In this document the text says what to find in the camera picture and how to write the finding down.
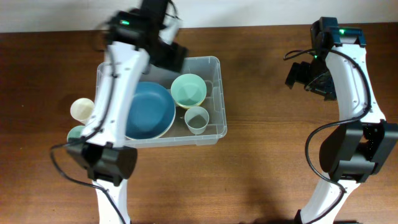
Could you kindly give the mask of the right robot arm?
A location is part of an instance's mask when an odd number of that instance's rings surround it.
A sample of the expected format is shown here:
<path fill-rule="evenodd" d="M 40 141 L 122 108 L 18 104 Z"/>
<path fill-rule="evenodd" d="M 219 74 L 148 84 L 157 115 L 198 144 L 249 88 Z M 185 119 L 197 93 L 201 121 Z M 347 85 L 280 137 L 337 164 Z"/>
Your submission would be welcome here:
<path fill-rule="evenodd" d="M 376 175 L 397 143 L 397 124 L 388 123 L 374 96 L 366 66 L 362 29 L 341 27 L 321 17 L 310 28 L 312 47 L 284 55 L 310 54 L 310 63 L 293 63 L 285 84 L 337 101 L 339 120 L 312 131 L 305 157 L 320 180 L 295 223 L 333 223 L 349 195 Z"/>

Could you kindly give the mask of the grey plastic cup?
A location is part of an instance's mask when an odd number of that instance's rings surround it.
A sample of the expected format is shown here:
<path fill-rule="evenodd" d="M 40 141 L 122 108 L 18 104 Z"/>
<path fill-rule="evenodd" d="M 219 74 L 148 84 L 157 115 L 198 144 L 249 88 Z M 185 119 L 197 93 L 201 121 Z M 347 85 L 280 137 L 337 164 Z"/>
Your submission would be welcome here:
<path fill-rule="evenodd" d="M 195 106 L 186 111 L 184 120 L 190 132 L 199 135 L 205 132 L 210 115 L 203 107 Z"/>

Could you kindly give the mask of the yellow small bowl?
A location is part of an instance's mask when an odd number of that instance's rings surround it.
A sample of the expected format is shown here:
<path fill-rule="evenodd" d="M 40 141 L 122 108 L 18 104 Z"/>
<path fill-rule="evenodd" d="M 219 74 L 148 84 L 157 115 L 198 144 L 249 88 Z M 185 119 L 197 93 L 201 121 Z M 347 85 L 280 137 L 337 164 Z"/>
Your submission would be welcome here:
<path fill-rule="evenodd" d="M 186 110 L 200 106 L 204 102 L 205 98 L 176 98 L 174 99 L 175 104 Z"/>

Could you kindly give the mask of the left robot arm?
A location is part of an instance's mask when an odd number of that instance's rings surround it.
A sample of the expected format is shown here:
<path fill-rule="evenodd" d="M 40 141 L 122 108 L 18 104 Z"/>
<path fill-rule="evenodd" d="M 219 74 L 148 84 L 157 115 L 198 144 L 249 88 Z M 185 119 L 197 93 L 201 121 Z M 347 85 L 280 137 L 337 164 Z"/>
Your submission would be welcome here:
<path fill-rule="evenodd" d="M 79 138 L 63 146 L 87 171 L 96 190 L 100 223 L 130 223 L 127 180 L 136 165 L 137 149 L 124 143 L 126 123 L 141 75 L 150 66 L 180 72 L 187 48 L 174 39 L 177 14 L 165 22 L 168 0 L 143 0 L 130 11 L 118 11 L 106 21 L 105 61 L 95 107 Z"/>

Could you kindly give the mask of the mint green small bowl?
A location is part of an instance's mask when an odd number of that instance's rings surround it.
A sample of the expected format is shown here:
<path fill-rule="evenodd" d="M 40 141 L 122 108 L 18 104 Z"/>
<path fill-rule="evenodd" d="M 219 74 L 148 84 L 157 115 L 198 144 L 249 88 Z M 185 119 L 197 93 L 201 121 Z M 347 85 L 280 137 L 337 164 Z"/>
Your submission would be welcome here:
<path fill-rule="evenodd" d="M 207 87 L 204 79 L 192 73 L 177 77 L 170 88 L 173 99 L 176 98 L 206 98 Z"/>

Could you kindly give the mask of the clear plastic storage container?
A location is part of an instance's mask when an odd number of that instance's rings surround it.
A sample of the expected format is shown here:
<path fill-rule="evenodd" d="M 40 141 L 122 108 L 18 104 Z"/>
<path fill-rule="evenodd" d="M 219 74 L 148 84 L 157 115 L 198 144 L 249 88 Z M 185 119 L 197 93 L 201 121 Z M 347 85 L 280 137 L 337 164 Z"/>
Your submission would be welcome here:
<path fill-rule="evenodd" d="M 176 106 L 176 117 L 171 128 L 156 139 L 125 139 L 125 145 L 138 149 L 147 147 L 171 147 L 182 145 L 212 145 L 227 133 L 226 111 L 224 105 L 223 83 L 220 61 L 214 56 L 188 57 L 184 61 L 182 73 L 193 73 L 204 79 L 206 98 L 201 107 L 207 110 L 210 120 L 200 135 L 192 134 L 184 122 L 186 110 Z"/>

